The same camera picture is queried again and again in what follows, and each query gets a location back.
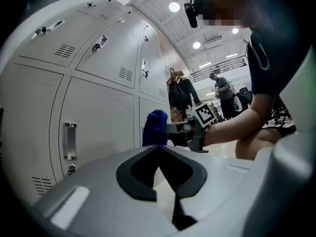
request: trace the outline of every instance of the black bag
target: black bag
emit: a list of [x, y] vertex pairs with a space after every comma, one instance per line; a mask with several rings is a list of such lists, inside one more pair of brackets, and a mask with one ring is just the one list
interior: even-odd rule
[[173, 70], [173, 68], [170, 68], [172, 80], [169, 86], [169, 103], [172, 107], [181, 107], [181, 105], [185, 103], [187, 96], [181, 90], [180, 85], [174, 80], [171, 70]]

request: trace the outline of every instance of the man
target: man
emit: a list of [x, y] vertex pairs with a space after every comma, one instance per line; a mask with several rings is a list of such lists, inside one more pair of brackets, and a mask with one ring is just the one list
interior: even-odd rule
[[209, 77], [216, 81], [215, 88], [218, 89], [217, 92], [221, 100], [223, 116], [225, 119], [230, 120], [236, 116], [236, 111], [234, 107], [233, 92], [229, 87], [228, 81], [224, 77], [219, 78], [213, 72], [211, 72]]
[[253, 100], [239, 116], [211, 126], [204, 145], [238, 140], [236, 157], [255, 159], [257, 152], [273, 146], [290, 128], [267, 128], [276, 96], [300, 67], [310, 47], [296, 15], [283, 0], [195, 0], [212, 25], [250, 28], [247, 47]]

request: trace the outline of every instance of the railing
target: railing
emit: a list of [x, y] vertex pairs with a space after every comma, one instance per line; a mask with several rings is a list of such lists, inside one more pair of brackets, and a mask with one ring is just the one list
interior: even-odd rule
[[194, 81], [200, 81], [205, 78], [208, 78], [211, 71], [215, 74], [220, 74], [229, 70], [237, 69], [243, 66], [248, 65], [248, 59], [246, 56], [241, 56], [238, 58], [234, 58], [228, 61], [224, 61], [218, 64], [215, 64], [211, 67], [208, 67], [206, 69], [199, 70], [197, 72], [192, 73]]

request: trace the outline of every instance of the fluorescent light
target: fluorescent light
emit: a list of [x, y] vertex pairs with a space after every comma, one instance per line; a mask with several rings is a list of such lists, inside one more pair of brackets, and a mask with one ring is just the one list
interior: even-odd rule
[[231, 54], [229, 56], [226, 56], [226, 58], [229, 58], [229, 57], [232, 57], [232, 56], [236, 56], [236, 55], [238, 55], [238, 53], [234, 53], [234, 54]]
[[209, 63], [206, 63], [206, 64], [200, 66], [199, 68], [203, 68], [203, 67], [205, 67], [205, 66], [207, 66], [207, 65], [210, 65], [210, 64], [211, 64], [210, 62], [209, 62]]
[[238, 33], [238, 31], [239, 31], [239, 29], [238, 29], [238, 28], [233, 28], [233, 30], [232, 30], [233, 34]]
[[171, 4], [169, 4], [169, 10], [171, 10], [172, 12], [177, 12], [180, 9], [180, 5], [177, 2], [172, 2]]
[[195, 49], [198, 49], [200, 46], [201, 46], [201, 43], [198, 41], [194, 42], [194, 44], [193, 44], [193, 48], [195, 48]]

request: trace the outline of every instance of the blue cloth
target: blue cloth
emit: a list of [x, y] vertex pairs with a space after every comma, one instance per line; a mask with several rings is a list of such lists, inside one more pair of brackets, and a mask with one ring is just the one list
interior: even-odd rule
[[168, 115], [162, 110], [149, 113], [144, 127], [143, 147], [149, 145], [167, 145], [168, 134], [162, 133], [164, 125], [167, 124]]

